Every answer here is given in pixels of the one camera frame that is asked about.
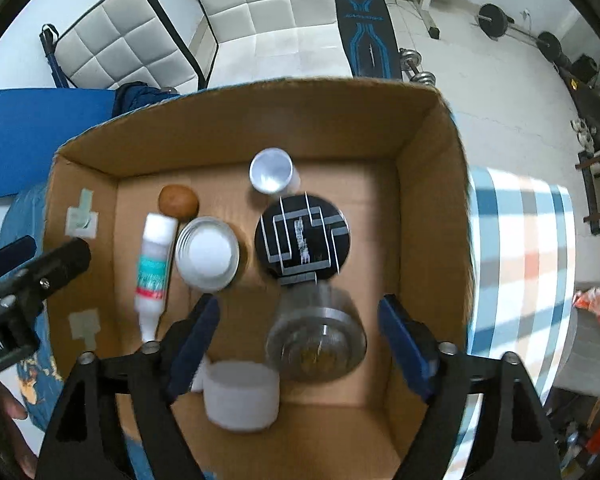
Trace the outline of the person's left hand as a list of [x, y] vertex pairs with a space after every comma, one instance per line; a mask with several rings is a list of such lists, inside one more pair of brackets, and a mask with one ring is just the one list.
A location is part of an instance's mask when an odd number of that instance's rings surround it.
[[38, 458], [16, 425], [27, 410], [0, 382], [0, 479], [34, 479]]

